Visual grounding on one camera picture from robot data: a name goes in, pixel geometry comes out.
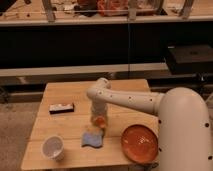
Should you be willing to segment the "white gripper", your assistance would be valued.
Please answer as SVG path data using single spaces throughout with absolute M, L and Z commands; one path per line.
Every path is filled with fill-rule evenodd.
M 108 107 L 106 103 L 93 101 L 91 105 L 91 114 L 92 114 L 91 122 L 95 125 L 94 123 L 95 118 L 98 116 L 102 116 L 106 119 L 106 123 L 107 123 L 108 121 L 107 111 L 108 111 Z

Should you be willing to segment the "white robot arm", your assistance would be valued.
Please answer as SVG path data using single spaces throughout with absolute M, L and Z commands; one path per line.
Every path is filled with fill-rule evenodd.
M 208 107 L 194 90 L 177 87 L 165 93 L 118 91 L 105 78 L 87 90 L 92 114 L 109 103 L 158 117 L 159 171 L 213 171 Z

